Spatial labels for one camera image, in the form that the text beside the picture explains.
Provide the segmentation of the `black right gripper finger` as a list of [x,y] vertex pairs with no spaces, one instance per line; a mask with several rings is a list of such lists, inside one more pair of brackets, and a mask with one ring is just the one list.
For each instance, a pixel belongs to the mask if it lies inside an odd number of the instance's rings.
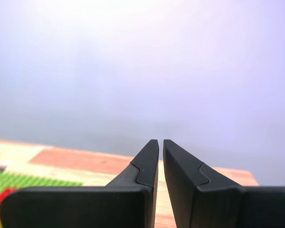
[[177,227],[285,228],[285,187],[244,187],[172,140],[163,162]]
[[0,204],[4,228],[152,228],[159,145],[150,140],[103,187],[28,187]]

